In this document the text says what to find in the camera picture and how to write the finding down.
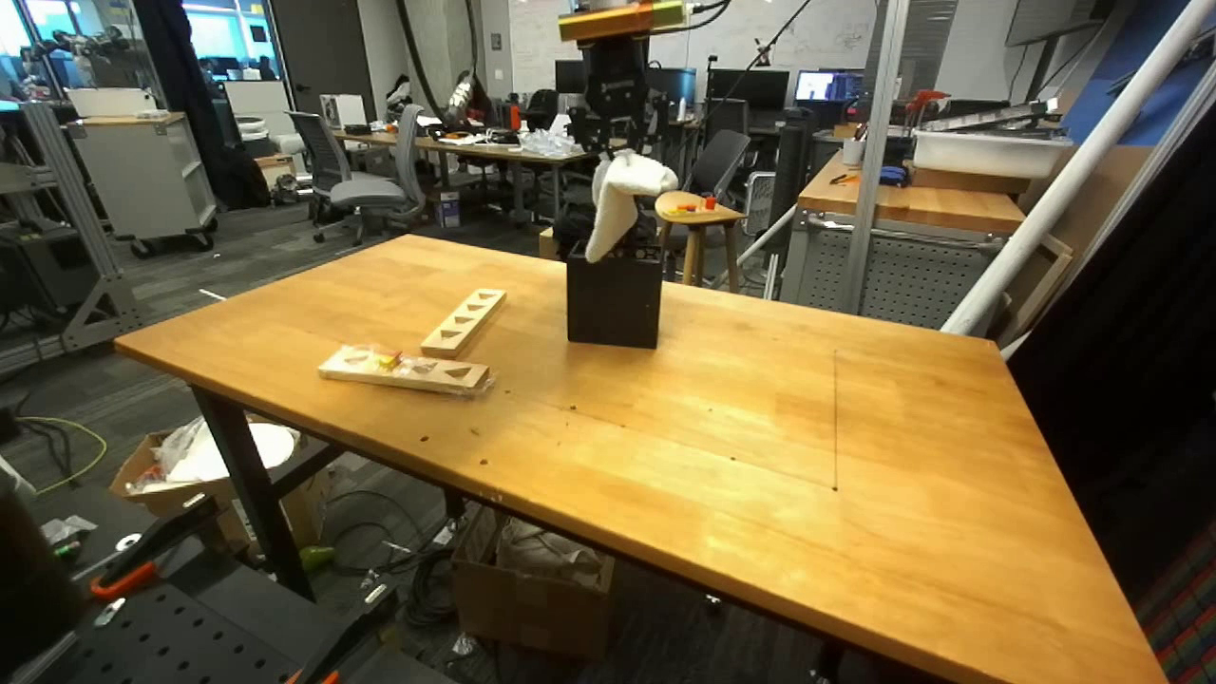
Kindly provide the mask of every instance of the wooden board with pegs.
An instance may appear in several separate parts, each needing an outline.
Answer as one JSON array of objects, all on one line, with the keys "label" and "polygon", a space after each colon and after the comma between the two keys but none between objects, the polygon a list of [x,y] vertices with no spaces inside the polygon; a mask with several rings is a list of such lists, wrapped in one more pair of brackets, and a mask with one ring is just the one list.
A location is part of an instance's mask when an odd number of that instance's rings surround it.
[{"label": "wooden board with pegs", "polygon": [[489,364],[401,356],[401,353],[368,351],[368,347],[343,347],[319,364],[319,375],[439,392],[439,394],[473,394],[489,378]]},{"label": "wooden board with pegs", "polygon": [[466,337],[484,325],[484,319],[489,319],[489,313],[506,301],[506,287],[473,287],[466,292],[443,323],[435,323],[427,337],[420,337],[420,353],[432,356],[456,356]]}]

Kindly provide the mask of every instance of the white pipe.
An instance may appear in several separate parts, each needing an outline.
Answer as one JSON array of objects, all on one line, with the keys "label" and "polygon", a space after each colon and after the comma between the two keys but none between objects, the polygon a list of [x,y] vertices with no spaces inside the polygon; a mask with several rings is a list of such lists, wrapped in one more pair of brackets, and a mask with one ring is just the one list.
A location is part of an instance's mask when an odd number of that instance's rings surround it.
[{"label": "white pipe", "polygon": [[1146,52],[1141,71],[1126,85],[1126,90],[1107,109],[1107,119],[1076,147],[1076,155],[1062,162],[1062,169],[1046,188],[1046,199],[1029,210],[1029,216],[1010,237],[1010,244],[995,254],[995,261],[981,272],[981,281],[965,292],[965,301],[942,323],[947,335],[972,335],[988,319],[1003,287],[1013,281],[1013,272],[1032,254],[1032,245],[1051,233],[1051,224],[1061,220],[1066,201],[1078,195],[1078,185],[1089,177],[1102,155],[1121,139],[1121,134],[1137,120],[1141,102],[1171,76],[1171,67],[1188,50],[1188,39],[1204,30],[1204,20],[1211,15],[1211,6],[1216,0],[1188,0],[1183,6],[1173,25],[1157,39],[1157,44]]},{"label": "white pipe", "polygon": [[793,211],[798,211],[798,201],[775,224],[767,224],[762,237],[757,244],[748,244],[744,254],[732,257],[732,266],[744,266],[757,249],[762,249],[762,244],[784,237],[784,229],[793,220]]}]

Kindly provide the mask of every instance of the black box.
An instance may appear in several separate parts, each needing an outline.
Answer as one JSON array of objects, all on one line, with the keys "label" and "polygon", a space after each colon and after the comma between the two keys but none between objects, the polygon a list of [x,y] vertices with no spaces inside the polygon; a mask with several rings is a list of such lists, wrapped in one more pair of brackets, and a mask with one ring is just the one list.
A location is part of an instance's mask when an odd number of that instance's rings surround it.
[{"label": "black box", "polygon": [[565,337],[656,347],[660,254],[565,261]]},{"label": "black box", "polygon": [[458,525],[451,553],[458,632],[580,661],[604,657],[614,557],[595,553],[592,581],[525,575],[497,557],[503,525],[494,509],[473,509]]},{"label": "black box", "polygon": [[14,296],[40,316],[67,319],[100,286],[100,268],[92,266],[82,239],[73,229],[10,229],[0,233],[0,286],[14,287]]}]

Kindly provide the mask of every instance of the white cloth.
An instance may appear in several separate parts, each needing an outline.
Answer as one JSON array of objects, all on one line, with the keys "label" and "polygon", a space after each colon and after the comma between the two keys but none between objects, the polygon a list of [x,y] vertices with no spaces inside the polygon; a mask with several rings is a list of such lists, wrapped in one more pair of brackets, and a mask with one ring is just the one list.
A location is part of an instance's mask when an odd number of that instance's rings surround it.
[{"label": "white cloth", "polygon": [[599,158],[592,177],[595,224],[584,244],[584,261],[599,261],[634,229],[634,199],[656,199],[676,181],[676,169],[651,155],[634,155],[632,147],[614,153],[610,158]]}]

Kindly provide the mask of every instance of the computer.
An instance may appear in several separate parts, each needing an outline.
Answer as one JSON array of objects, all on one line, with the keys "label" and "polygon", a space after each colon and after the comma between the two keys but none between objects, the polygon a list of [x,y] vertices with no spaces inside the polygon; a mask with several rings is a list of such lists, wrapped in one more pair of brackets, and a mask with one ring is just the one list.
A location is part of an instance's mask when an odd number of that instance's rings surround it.
[{"label": "computer", "polygon": [[793,76],[790,105],[822,124],[842,120],[848,105],[866,100],[858,67],[803,67]]}]

